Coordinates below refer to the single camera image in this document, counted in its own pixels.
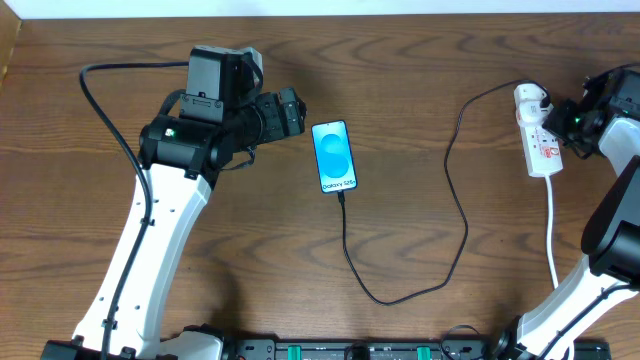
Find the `blue Galaxy smartphone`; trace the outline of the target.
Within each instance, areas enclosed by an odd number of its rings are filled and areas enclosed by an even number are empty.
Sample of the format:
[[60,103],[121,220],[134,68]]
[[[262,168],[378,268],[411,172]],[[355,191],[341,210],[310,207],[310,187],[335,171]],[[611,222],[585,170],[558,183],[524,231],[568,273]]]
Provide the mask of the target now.
[[311,130],[321,191],[330,194],[355,189],[358,180],[346,122],[316,124]]

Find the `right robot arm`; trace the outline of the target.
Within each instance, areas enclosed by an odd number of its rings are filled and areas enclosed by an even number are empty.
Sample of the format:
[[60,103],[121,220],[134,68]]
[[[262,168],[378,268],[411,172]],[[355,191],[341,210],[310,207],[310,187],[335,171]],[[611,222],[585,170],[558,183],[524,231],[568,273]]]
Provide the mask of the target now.
[[582,256],[535,309],[515,318],[489,353],[491,359],[566,359],[574,340],[607,311],[639,293],[639,65],[607,70],[583,83],[583,97],[532,117],[533,97],[514,93],[521,127],[536,125],[582,159],[606,158],[617,179],[586,224]]

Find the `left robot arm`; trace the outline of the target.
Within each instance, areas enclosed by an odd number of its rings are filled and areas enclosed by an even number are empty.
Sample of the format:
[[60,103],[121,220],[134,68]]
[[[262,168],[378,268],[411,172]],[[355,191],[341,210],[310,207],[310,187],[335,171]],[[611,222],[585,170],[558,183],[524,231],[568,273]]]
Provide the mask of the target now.
[[46,359],[233,359],[235,343],[207,325],[161,336],[186,240],[219,175],[238,152],[302,134],[306,107],[292,88],[263,89],[261,54],[198,45],[187,84],[168,95],[127,157],[136,173],[130,212],[104,281],[68,341]]

